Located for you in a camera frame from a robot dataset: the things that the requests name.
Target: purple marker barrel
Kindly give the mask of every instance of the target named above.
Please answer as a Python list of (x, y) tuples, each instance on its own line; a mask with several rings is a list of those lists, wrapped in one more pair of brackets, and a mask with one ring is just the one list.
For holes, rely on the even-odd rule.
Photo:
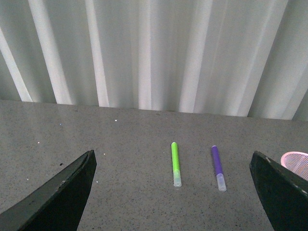
[(214, 159), (214, 166), (215, 166), (216, 175), (218, 175), (219, 173), (223, 174), (221, 162), (220, 162), (220, 158), (219, 158), (218, 148), (215, 145), (212, 147), (212, 155), (213, 155), (213, 159)]
[(222, 173), (222, 167), (221, 167), (221, 162), (220, 162), (220, 158), (219, 158), (219, 152), (218, 152), (218, 148), (215, 145), (212, 147), (212, 155), (213, 155), (213, 160), (214, 160), (218, 189), (219, 189), (219, 191), (226, 191), (227, 188), (226, 188), (225, 179), (224, 179), (223, 173)]

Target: green marker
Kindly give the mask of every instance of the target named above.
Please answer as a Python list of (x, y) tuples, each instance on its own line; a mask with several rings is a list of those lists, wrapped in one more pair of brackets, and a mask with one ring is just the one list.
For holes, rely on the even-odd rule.
[(173, 142), (171, 144), (172, 152), (172, 165), (173, 165), (173, 180), (175, 187), (181, 187), (181, 173), (180, 173), (180, 163), (179, 163), (179, 154), (178, 154), (178, 145)]

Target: speckled surface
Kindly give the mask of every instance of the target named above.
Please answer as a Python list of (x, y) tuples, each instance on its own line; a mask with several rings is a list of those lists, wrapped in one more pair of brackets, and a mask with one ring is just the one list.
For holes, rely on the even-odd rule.
[[(0, 101), (0, 213), (94, 149), (79, 231), (272, 231), (250, 175), (252, 153), (279, 161), (288, 151), (308, 152), (307, 131), (300, 121)], [(212, 145), (226, 192), (217, 188)]]

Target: curtain fold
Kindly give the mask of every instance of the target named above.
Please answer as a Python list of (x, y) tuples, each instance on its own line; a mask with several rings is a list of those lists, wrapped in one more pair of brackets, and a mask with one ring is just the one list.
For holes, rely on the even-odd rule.
[(0, 0), (0, 99), (308, 120), (308, 1)]

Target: marker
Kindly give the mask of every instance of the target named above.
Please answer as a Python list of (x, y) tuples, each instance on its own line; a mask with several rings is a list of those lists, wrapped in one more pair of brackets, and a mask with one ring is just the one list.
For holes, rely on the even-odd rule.
[(180, 173), (180, 163), (179, 163), (179, 154), (178, 154), (178, 145), (173, 142), (171, 144), (172, 152), (172, 165), (173, 165), (173, 181), (175, 187), (181, 187), (181, 173)]
[(213, 155), (213, 159), (214, 159), (218, 189), (219, 189), (219, 191), (226, 191), (227, 188), (226, 188), (225, 179), (224, 179), (223, 173), (222, 173), (222, 167), (221, 167), (221, 162), (220, 162), (220, 158), (219, 158), (219, 152), (218, 152), (218, 148), (215, 145), (212, 147), (212, 155)]

